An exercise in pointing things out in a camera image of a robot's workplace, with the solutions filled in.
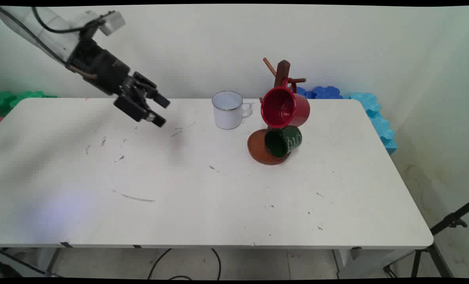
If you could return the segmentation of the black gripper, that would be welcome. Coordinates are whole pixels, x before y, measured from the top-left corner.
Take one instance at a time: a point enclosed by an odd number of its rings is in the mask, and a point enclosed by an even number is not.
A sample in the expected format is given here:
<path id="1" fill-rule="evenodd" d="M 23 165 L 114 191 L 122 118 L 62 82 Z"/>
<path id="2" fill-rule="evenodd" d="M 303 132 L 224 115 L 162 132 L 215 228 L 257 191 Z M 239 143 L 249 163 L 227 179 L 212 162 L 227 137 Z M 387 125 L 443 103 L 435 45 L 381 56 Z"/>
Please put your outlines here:
<path id="1" fill-rule="evenodd" d="M 139 72 L 130 76 L 130 67 L 92 38 L 78 42 L 66 67 L 103 93 L 118 95 L 114 106 L 133 120 L 146 120 L 158 127 L 166 124 L 166 119 L 147 104 L 147 99 L 151 99 L 162 108 L 169 106 L 170 101 L 161 95 L 157 85 Z"/>

